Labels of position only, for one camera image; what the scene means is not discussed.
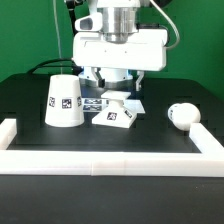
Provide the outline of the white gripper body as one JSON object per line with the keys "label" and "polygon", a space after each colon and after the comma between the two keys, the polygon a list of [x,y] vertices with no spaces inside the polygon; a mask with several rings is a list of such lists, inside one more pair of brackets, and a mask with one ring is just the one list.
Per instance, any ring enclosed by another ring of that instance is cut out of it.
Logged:
{"label": "white gripper body", "polygon": [[166,66],[165,29],[140,29],[125,43],[110,43],[100,33],[80,32],[73,42],[78,66],[160,71]]}

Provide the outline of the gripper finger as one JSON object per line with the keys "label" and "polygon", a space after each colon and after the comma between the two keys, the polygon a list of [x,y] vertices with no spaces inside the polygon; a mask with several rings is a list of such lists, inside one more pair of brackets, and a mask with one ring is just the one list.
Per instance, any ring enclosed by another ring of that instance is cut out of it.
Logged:
{"label": "gripper finger", "polygon": [[105,86],[105,80],[101,77],[98,68],[91,67],[90,74],[91,74],[90,85],[92,87],[103,88]]}
{"label": "gripper finger", "polygon": [[136,89],[136,91],[140,91],[141,90],[141,82],[142,82],[144,76],[145,76],[145,72],[144,71],[137,71],[137,79],[135,81],[135,89]]}

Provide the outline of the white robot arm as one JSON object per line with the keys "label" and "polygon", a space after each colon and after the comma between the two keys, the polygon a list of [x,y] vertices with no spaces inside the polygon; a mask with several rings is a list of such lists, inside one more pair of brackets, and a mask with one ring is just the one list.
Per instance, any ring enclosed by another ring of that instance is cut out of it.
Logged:
{"label": "white robot arm", "polygon": [[81,83],[117,88],[132,82],[132,70],[144,73],[166,66],[168,31],[136,20],[137,10],[148,0],[72,0],[83,1],[90,14],[75,21],[73,40]]}

